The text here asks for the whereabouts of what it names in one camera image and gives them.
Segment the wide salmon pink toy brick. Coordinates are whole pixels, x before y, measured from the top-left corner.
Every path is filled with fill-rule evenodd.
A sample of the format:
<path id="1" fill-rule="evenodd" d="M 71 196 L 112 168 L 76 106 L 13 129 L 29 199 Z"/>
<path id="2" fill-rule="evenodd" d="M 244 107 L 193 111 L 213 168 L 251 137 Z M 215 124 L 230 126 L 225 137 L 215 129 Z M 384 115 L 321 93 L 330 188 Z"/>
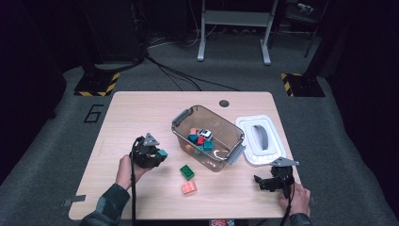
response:
<path id="1" fill-rule="evenodd" d="M 184 195 L 193 193 L 197 190 L 197 186 L 194 182 L 187 182 L 182 185 L 182 192 Z"/>

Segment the white lid with grey handle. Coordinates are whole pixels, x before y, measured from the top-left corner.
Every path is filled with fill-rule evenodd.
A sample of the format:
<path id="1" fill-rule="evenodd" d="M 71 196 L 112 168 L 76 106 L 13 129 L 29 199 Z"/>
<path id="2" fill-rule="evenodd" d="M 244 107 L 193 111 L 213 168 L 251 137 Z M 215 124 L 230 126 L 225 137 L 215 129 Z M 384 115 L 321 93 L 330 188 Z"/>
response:
<path id="1" fill-rule="evenodd" d="M 239 117 L 235 125 L 245 133 L 244 155 L 250 165 L 268 165 L 279 157 L 286 156 L 286 150 L 270 117 Z"/>

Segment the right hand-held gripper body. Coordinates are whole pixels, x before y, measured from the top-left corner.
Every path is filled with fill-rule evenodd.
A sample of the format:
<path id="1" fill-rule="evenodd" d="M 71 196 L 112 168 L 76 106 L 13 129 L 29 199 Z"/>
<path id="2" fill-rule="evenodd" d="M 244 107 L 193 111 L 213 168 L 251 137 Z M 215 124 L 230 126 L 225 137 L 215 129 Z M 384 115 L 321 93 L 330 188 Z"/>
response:
<path id="1" fill-rule="evenodd" d="M 286 199 L 291 194 L 291 185 L 294 183 L 293 166 L 298 166 L 299 162 L 285 157 L 279 157 L 270 163 L 270 172 L 273 176 L 273 185 L 269 188 L 271 192 L 281 189 Z"/>

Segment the red patterned thing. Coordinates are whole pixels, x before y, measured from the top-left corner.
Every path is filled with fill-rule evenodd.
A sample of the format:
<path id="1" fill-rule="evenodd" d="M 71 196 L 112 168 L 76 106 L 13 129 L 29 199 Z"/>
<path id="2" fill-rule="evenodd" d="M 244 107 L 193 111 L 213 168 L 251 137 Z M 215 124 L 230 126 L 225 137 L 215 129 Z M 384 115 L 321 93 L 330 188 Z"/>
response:
<path id="1" fill-rule="evenodd" d="M 210 219 L 209 226 L 235 226 L 233 219 Z"/>

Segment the person's right hand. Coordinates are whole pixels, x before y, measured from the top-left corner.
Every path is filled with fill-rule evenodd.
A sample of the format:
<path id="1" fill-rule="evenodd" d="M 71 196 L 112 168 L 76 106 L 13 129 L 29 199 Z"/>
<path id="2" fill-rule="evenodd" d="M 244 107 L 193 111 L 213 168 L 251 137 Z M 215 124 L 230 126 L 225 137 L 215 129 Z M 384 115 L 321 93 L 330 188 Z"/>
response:
<path id="1" fill-rule="evenodd" d="M 291 185 L 292 200 L 289 202 L 283 193 L 279 194 L 279 206 L 285 210 L 288 205 L 291 205 L 289 216 L 295 214 L 304 214 L 309 216 L 311 214 L 310 198 L 311 192 L 301 184 L 294 183 Z"/>

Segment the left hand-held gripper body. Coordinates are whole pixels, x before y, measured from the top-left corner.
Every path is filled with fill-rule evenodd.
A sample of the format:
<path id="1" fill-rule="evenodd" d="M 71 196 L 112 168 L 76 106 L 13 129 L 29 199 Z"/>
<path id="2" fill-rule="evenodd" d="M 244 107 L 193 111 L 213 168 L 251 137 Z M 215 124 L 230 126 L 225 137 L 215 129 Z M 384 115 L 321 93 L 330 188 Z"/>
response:
<path id="1" fill-rule="evenodd" d="M 158 144 L 159 142 L 150 133 L 147 133 L 144 137 L 138 137 L 133 143 L 130 157 L 134 163 L 143 169 L 154 168 L 154 160 L 160 156 L 153 154 L 153 148 L 157 147 Z"/>

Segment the person's left hand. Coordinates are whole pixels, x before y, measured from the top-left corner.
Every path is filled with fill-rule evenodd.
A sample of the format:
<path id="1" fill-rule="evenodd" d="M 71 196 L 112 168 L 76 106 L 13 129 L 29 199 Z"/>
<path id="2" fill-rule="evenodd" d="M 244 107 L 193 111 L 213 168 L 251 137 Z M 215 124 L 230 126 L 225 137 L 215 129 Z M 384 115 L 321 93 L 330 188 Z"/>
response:
<path id="1" fill-rule="evenodd" d="M 132 164 L 131 158 L 126 154 L 120 159 L 116 184 L 128 190 L 132 184 L 137 183 L 148 171 L 150 169 L 143 169 L 137 164 Z"/>

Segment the clear brown storage box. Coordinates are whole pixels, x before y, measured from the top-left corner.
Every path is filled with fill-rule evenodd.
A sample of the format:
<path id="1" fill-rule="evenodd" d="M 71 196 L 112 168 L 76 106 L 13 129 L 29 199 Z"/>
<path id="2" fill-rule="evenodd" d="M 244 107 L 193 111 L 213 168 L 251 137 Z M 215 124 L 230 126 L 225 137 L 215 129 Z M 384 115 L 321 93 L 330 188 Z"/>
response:
<path id="1" fill-rule="evenodd" d="M 195 150 L 199 146 L 188 140 L 190 128 L 210 130 L 214 148 L 203 150 L 203 154 L 188 153 L 185 145 L 189 144 Z M 213 172 L 221 171 L 226 164 L 235 163 L 246 148 L 243 144 L 245 134 L 239 127 L 202 105 L 193 105 L 180 113 L 172 121 L 171 131 L 177 136 L 183 151 Z"/>

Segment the black hazard-striped base plate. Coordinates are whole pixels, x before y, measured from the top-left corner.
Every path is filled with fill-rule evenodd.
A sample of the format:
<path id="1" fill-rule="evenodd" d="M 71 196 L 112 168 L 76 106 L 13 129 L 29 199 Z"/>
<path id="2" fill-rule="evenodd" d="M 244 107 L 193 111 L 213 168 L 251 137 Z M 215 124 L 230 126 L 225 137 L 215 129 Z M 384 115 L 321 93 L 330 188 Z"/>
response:
<path id="1" fill-rule="evenodd" d="M 280 76 L 290 97 L 325 97 L 316 78 L 308 78 L 301 73 L 282 73 Z"/>
<path id="2" fill-rule="evenodd" d="M 84 74 L 76 87 L 74 94 L 79 96 L 108 96 L 115 88 L 120 77 L 119 73 Z"/>

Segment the black cabinet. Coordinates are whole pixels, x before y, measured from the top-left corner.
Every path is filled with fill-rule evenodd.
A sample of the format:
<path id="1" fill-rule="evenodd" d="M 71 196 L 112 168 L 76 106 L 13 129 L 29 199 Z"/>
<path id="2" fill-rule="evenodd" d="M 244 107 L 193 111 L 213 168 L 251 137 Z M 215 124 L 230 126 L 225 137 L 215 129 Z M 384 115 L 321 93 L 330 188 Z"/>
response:
<path id="1" fill-rule="evenodd" d="M 79 0 L 102 62 L 138 63 L 144 58 L 135 0 Z"/>

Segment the green toy brick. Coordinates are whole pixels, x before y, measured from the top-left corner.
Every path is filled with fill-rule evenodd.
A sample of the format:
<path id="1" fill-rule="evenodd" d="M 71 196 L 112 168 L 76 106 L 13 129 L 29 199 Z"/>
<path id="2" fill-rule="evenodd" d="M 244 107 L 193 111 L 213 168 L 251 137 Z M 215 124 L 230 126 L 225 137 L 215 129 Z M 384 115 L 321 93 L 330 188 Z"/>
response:
<path id="1" fill-rule="evenodd" d="M 180 168 L 180 172 L 187 181 L 191 180 L 195 176 L 194 171 L 190 169 L 187 165 L 182 166 Z"/>

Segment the white metal desk frame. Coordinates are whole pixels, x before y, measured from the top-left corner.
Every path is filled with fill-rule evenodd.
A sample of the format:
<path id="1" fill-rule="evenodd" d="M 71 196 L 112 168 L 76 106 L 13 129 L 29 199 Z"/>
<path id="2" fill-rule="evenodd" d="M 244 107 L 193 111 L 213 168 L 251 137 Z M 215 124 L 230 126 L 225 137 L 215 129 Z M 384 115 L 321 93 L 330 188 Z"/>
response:
<path id="1" fill-rule="evenodd" d="M 272 0 L 271 9 L 267 12 L 250 12 L 210 10 L 206 8 L 206 0 L 201 0 L 200 42 L 197 60 L 199 62 L 204 60 L 206 47 L 205 27 L 207 24 L 252 26 L 265 28 L 264 37 L 260 40 L 260 45 L 263 54 L 263 64 L 270 66 L 271 58 L 268 52 L 268 39 L 276 15 L 278 2 L 279 0 Z"/>

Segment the grey device on stand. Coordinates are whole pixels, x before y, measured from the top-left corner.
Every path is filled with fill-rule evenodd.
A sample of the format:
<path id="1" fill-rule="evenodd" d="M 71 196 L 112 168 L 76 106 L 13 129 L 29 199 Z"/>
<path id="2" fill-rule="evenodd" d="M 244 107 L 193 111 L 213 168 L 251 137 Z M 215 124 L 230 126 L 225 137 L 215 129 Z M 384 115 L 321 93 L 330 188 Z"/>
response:
<path id="1" fill-rule="evenodd" d="M 312 15 L 314 8 L 309 6 L 309 5 L 304 5 L 302 3 L 297 4 L 297 8 L 301 13 L 304 13 L 306 15 Z"/>

